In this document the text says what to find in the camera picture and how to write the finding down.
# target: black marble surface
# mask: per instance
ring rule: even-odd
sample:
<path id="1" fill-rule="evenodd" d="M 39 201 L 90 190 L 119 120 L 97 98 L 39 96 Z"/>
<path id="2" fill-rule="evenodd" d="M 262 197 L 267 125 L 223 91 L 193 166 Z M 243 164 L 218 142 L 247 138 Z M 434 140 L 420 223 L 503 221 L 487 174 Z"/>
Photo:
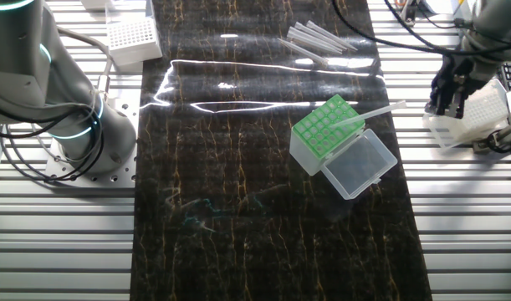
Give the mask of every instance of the black marble surface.
<path id="1" fill-rule="evenodd" d="M 132 300 L 430 300 L 401 164 L 354 201 L 289 155 L 292 125 L 334 94 L 388 105 L 376 46 L 329 1 L 154 1 L 145 63 Z M 372 33 L 365 0 L 340 1 Z M 358 49 L 328 68 L 277 38 L 312 20 Z M 367 128 L 400 157 L 389 115 Z"/>

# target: plastic box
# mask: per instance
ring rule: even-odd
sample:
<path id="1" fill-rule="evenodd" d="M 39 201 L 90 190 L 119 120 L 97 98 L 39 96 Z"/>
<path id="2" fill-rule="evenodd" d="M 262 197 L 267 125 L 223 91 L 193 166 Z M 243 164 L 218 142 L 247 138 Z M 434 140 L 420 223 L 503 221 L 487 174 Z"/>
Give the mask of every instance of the plastic box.
<path id="1" fill-rule="evenodd" d="M 450 148 L 486 138 L 507 118 L 506 90 L 493 79 L 465 101 L 462 119 L 426 114 L 423 124 L 442 148 Z"/>
<path id="2" fill-rule="evenodd" d="M 105 6 L 111 5 L 112 0 L 80 0 L 86 9 L 105 9 Z"/>
<path id="3" fill-rule="evenodd" d="M 150 0 L 114 1 L 106 8 L 110 55 L 118 65 L 162 56 Z"/>
<path id="4" fill-rule="evenodd" d="M 366 130 L 322 166 L 322 172 L 345 200 L 356 198 L 396 165 L 392 155 L 372 130 Z"/>
<path id="5" fill-rule="evenodd" d="M 346 200 L 357 197 L 397 163 L 372 130 L 363 132 L 364 120 L 330 128 L 357 115 L 336 95 L 294 125 L 290 138 L 294 159 L 310 176 L 322 170 Z"/>

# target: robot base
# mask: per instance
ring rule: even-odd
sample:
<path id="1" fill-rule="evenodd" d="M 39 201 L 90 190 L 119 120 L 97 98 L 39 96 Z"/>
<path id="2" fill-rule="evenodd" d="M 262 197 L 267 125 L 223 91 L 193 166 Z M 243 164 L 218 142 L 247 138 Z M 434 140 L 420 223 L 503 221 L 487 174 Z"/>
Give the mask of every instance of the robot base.
<path id="1" fill-rule="evenodd" d="M 139 99 L 135 101 L 127 101 L 122 99 L 109 99 L 108 103 L 111 107 L 118 109 L 129 117 L 131 124 L 138 131 L 138 115 L 140 108 Z M 51 152 L 55 156 L 60 156 L 59 143 L 53 139 L 51 143 Z M 75 181 L 64 181 L 64 186 L 73 188 L 102 188 L 102 189 L 119 189 L 119 188 L 135 188 L 136 179 L 136 153 L 138 147 L 132 151 L 129 159 L 118 169 L 100 175 L 83 175 Z M 60 161 L 55 161 L 53 157 L 49 157 L 45 174 L 61 176 L 72 171 L 74 168 Z"/>

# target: clear plastic lid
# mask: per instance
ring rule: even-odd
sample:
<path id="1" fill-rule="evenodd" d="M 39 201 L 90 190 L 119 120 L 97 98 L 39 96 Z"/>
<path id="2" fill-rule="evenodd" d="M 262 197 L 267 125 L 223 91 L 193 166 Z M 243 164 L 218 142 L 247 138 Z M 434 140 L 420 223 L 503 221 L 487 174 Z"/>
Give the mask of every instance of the clear plastic lid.
<path id="1" fill-rule="evenodd" d="M 356 198 L 388 172 L 398 160 L 372 130 L 327 160 L 322 172 L 345 200 Z"/>

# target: gray robot arm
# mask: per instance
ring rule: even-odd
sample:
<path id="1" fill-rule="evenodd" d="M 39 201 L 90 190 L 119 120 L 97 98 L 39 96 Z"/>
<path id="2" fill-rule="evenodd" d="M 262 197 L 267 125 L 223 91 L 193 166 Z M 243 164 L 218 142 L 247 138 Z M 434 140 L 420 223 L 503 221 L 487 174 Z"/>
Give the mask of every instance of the gray robot arm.
<path id="1" fill-rule="evenodd" d="M 511 0 L 478 0 L 470 29 L 458 49 L 478 51 L 511 44 Z M 443 64 L 432 81 L 426 112 L 462 118 L 464 102 L 481 89 L 498 67 L 511 60 L 511 49 L 474 56 L 443 56 Z"/>
<path id="2" fill-rule="evenodd" d="M 41 120 L 95 108 L 105 146 L 90 173 L 112 171 L 131 155 L 135 130 L 128 118 L 110 108 L 71 58 L 43 0 L 0 0 L 0 110 Z M 93 138 L 85 115 L 73 114 L 49 130 L 69 158 L 89 152 Z M 17 120 L 0 115 L 0 123 Z"/>

